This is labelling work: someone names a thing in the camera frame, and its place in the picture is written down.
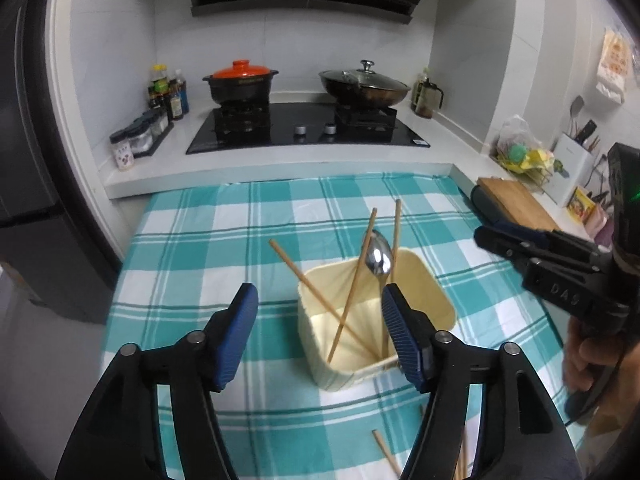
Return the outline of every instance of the screw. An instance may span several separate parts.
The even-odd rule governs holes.
[[[509,341],[508,343],[504,344],[504,351],[510,355],[518,355],[520,353],[520,347],[516,345],[516,343],[512,343],[511,341]]]
[[[436,332],[436,341],[439,343],[449,344],[453,341],[453,336],[446,330],[438,330]]]
[[[202,343],[205,337],[206,336],[202,330],[194,330],[187,334],[187,341],[192,345],[197,345],[198,343]]]
[[[138,351],[138,346],[135,343],[127,343],[120,347],[120,354],[124,356],[130,356]]]

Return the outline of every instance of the green and white plaid tablecloth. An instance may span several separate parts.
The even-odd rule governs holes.
[[[437,277],[468,344],[518,343],[557,406],[562,349],[541,303],[509,262],[478,249],[480,225],[449,177],[371,173],[253,182],[153,196],[134,236],[111,308],[105,361],[127,342],[171,345],[226,308],[242,282],[260,307],[235,380],[212,394],[236,472],[246,478],[394,478],[371,431],[404,464],[426,404],[395,369],[337,393],[313,382],[297,330],[297,279],[267,242],[276,238],[303,269],[358,255],[370,210],[392,239],[402,198],[401,246]],[[472,388],[468,434],[475,446],[481,389]],[[162,442],[182,478],[168,388],[159,391]]]

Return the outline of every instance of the checkered tablecloth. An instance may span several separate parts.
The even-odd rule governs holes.
[[[562,350],[540,302],[509,262],[478,249],[479,221],[448,177],[359,176],[200,187],[153,196],[134,236],[111,308],[106,361],[127,342],[171,345],[226,308],[242,282],[260,295],[257,320],[235,380],[212,394],[236,472],[246,478],[394,477],[371,431],[404,464],[426,404],[390,370],[343,392],[314,384],[297,330],[297,279],[267,242],[276,238],[303,269],[358,255],[370,210],[392,240],[402,198],[401,246],[437,277],[468,344],[518,343],[561,406]],[[468,408],[471,446],[481,389]],[[159,391],[162,443],[172,478],[182,478],[169,393]]]

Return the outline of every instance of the black glass cooktop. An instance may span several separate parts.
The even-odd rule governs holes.
[[[395,117],[395,111],[336,108],[332,104],[282,103],[229,113],[217,108],[187,154],[293,144],[386,144],[430,147]]]

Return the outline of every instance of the wooden cutting board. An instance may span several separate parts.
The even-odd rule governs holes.
[[[531,229],[559,229],[558,224],[521,182],[501,178],[479,178],[478,186],[497,203],[511,222]]]

